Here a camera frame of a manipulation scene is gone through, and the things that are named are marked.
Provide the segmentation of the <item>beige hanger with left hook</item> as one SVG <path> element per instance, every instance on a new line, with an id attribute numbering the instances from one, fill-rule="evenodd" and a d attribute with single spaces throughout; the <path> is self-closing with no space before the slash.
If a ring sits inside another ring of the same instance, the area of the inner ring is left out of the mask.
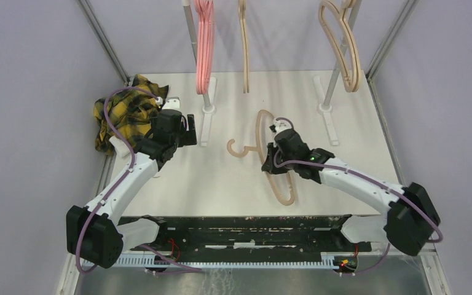
<path id="1" fill-rule="evenodd" d="M 230 139 L 226 144 L 226 149 L 230 155 L 236 158 L 244 158 L 248 155 L 249 152 L 257 152 L 259 156 L 259 160 L 261 164 L 264 164 L 266 161 L 266 151 L 264 149 L 264 137 L 262 132 L 262 121 L 264 119 L 274 119 L 273 114 L 270 111 L 265 109 L 261 109 L 256 117 L 255 125 L 254 125 L 254 139 L 256 142 L 255 146 L 243 146 L 243 150 L 241 152 L 237 152 L 233 149 L 233 144 L 235 143 L 234 139 Z M 274 177 L 264 172 L 265 177 L 267 178 L 268 184 L 277 199 L 277 201 L 282 204 L 283 206 L 290 206 L 293 205 L 297 199 L 297 192 L 296 187 L 294 185 L 293 176 L 290 172 L 287 172 L 285 175 L 285 180 L 288 185 L 288 192 L 289 197 L 286 199 L 284 195 L 281 193 L 281 190 L 275 181 Z"/>

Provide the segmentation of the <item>beige hanger hung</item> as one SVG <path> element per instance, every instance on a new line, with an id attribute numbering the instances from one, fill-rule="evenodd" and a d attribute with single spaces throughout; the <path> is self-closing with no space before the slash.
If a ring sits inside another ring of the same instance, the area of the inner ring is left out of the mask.
<path id="1" fill-rule="evenodd" d="M 336 54 L 340 73 L 346 92 L 356 92 L 360 84 L 360 59 L 353 26 L 358 15 L 360 4 L 358 1 L 342 1 L 337 5 L 334 1 L 327 1 L 327 9 L 332 13 L 338 27 L 342 31 L 343 38 L 338 42 L 335 33 L 331 32 L 333 49 Z"/>
<path id="2" fill-rule="evenodd" d="M 337 68 L 342 76 L 346 92 L 356 92 L 360 86 L 360 57 L 352 26 L 348 16 L 349 10 L 356 6 L 356 1 L 342 1 L 338 6 L 334 1 L 321 1 L 318 9 L 320 25 L 328 38 L 329 44 L 336 56 Z M 339 39 L 331 28 L 326 17 L 329 12 L 336 20 L 342 33 Z"/>

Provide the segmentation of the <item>pink hanger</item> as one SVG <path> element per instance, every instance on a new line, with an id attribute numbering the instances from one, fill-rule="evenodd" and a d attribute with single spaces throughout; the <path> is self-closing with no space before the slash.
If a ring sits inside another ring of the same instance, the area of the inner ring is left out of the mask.
<path id="1" fill-rule="evenodd" d="M 200 91 L 202 94 L 208 90 L 214 53 L 214 1 L 200 1 L 202 8 L 202 33 L 201 38 L 201 67 L 200 67 Z"/>
<path id="2" fill-rule="evenodd" d="M 197 33 L 197 69 L 196 69 L 196 89 L 197 89 L 197 93 L 198 94 L 202 94 L 201 91 L 200 91 L 200 67 L 201 67 L 201 62 L 202 62 L 202 58 L 201 58 L 201 38 L 200 38 L 200 34 L 202 33 L 202 27 L 201 27 L 201 23 L 202 23 L 202 8 L 200 6 L 200 1 L 195 1 L 195 9 L 196 9 L 196 12 L 198 14 L 198 21 L 199 21 L 199 27 L 198 27 L 198 33 Z"/>
<path id="3" fill-rule="evenodd" d="M 214 53 L 214 1 L 195 1 L 198 14 L 196 90 L 208 91 Z"/>

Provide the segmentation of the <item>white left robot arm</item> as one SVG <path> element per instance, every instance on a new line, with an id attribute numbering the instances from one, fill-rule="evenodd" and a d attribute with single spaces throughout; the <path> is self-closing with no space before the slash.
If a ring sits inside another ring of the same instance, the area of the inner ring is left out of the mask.
<path id="1" fill-rule="evenodd" d="M 195 146 L 195 116 L 164 109 L 151 118 L 149 136 L 137 142 L 131 161 L 114 181 L 83 207 L 72 206 L 66 214 L 66 247 L 80 261 L 104 269 L 120 255 L 148 244 L 161 250 L 169 234 L 154 218 L 121 224 L 120 219 L 141 188 L 172 159 L 178 148 Z"/>

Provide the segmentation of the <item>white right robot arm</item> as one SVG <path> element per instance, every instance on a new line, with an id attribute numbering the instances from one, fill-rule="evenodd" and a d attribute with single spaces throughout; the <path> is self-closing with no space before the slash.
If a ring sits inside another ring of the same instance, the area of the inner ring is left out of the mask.
<path id="1" fill-rule="evenodd" d="M 427 190 L 418 183 L 389 183 L 356 171 L 322 148 L 310 149 L 293 128 L 270 127 L 262 170 L 272 175 L 295 172 L 301 178 L 333 187 L 369 205 L 377 216 L 347 217 L 331 232 L 332 246 L 345 251 L 354 243 L 389 243 L 408 256 L 418 255 L 427 243 L 443 240 L 441 219 Z"/>

